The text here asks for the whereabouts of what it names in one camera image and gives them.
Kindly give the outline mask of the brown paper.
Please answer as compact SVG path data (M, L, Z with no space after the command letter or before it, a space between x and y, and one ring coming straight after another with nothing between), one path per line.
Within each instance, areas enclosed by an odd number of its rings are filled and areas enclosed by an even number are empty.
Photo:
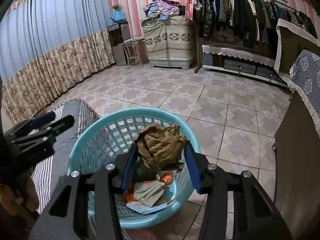
M182 151L186 142L187 137L180 133L177 124L168 127L150 124L135 139L140 160L153 171L181 172L184 168Z

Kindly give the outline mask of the pink metal-rimmed mug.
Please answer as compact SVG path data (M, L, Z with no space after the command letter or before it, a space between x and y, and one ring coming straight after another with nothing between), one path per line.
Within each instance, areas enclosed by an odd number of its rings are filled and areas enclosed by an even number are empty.
M46 115L48 112L47 112L47 110L46 110L46 108L45 107L41 107L39 110L37 110L34 114L33 114L33 116L31 117L32 119L36 119L36 118L38 118L38 117L41 117L41 116L43 116L43 115Z

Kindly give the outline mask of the grey striped table cloth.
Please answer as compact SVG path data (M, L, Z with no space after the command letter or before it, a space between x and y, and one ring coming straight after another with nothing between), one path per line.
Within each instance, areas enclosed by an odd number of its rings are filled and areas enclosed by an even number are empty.
M39 197L41 213L51 199L54 190L67 177L67 163L71 150L82 133L99 119L97 113L81 99L69 100L55 109L56 120L72 115L74 125L62 135L57 136L53 145L54 155L41 161L35 167L33 181Z

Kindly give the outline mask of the white flat paper packet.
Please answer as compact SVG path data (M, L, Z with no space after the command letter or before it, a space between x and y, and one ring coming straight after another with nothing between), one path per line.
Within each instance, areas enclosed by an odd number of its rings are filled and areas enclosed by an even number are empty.
M131 202L131 203L126 203L126 207L129 209L136 211L137 213L143 214L143 215L149 215L152 213L156 213L158 211L161 211L163 209L166 209L169 207L175 199L169 201L169 202L164 202L161 205L158 206L153 206L153 207L148 207L146 205L141 204L140 202Z

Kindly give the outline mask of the dark wooden cabinet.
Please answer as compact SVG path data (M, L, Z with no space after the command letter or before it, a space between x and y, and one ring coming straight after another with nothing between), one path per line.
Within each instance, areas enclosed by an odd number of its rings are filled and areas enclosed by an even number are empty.
M274 138L276 207L293 239L319 239L319 135L298 93Z

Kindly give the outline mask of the blue floral curtain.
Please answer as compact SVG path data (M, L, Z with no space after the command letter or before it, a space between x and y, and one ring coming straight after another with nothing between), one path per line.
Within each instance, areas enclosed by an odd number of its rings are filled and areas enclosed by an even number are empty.
M2 103L13 124L114 64L110 14L108 0L13 0L1 20Z

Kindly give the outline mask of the grey water dispenser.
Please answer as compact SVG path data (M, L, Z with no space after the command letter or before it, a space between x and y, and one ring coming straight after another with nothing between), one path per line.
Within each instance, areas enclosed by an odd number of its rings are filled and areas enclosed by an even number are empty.
M115 23L108 27L108 32L116 65L127 65L127 57L125 55L123 43L131 39L128 22Z

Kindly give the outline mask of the blue wrapped potted plant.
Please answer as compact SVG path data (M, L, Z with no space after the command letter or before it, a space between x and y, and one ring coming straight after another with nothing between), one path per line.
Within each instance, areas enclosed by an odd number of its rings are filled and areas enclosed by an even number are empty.
M113 23L126 22L125 14L121 10L119 4L115 4L113 7L114 12L111 13L110 19Z

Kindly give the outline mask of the cloth covered cabinet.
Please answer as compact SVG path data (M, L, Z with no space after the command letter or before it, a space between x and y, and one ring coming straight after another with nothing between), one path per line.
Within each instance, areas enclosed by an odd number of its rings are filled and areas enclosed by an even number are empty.
M152 67L190 69L195 61L195 27L184 16L142 22L149 63Z

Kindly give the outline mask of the pile of colourful clothes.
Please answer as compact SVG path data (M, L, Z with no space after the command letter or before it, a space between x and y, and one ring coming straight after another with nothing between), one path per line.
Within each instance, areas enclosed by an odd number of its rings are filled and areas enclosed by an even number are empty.
M176 1L152 0L143 7L143 12L146 18L167 20L172 16L184 16L185 6Z

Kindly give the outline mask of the grey floral fringed cloth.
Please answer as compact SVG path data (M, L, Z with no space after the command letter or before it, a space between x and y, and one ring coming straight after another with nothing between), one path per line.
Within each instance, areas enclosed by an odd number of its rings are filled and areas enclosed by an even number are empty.
M315 130L319 135L319 56L309 50L303 50L291 66L289 89L297 92L308 110Z

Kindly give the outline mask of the low lace covered bench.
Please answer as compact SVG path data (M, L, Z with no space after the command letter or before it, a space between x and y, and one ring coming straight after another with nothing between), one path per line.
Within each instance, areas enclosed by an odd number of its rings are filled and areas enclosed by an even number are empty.
M202 67L204 70L248 77L269 85L286 87L286 82L275 71L275 60L249 51L202 45Z

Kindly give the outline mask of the dark cloth covered furniture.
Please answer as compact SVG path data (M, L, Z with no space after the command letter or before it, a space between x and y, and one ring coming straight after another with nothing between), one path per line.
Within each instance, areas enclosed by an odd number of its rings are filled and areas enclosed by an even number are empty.
M274 70L285 83L288 83L289 70L303 50L319 55L319 39L281 18L278 20L276 32L278 46Z

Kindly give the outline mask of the metal clothes rack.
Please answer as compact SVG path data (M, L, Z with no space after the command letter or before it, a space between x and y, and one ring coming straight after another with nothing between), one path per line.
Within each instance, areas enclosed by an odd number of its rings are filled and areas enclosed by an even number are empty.
M196 36L205 53L276 67L276 24L285 20L303 28L300 12L277 0L187 0Z

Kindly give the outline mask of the hanging dark clothes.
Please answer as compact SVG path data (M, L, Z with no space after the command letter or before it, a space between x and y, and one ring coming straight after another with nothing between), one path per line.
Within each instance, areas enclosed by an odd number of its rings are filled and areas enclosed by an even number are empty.
M207 42L215 34L231 31L220 38L223 42L241 40L245 48L253 49L259 43L274 45L276 25L281 18L317 38L316 28L309 16L283 8L274 0L189 0L194 22L199 26L199 37Z

